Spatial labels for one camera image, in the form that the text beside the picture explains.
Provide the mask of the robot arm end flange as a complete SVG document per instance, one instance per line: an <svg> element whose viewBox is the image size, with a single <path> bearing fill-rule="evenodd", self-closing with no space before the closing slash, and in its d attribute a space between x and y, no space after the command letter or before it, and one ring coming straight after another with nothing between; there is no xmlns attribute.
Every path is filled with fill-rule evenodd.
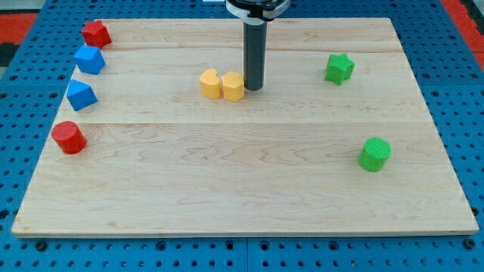
<svg viewBox="0 0 484 272"><path fill-rule="evenodd" d="M257 26L283 14L290 0L226 0L225 7L243 22Z"/></svg>

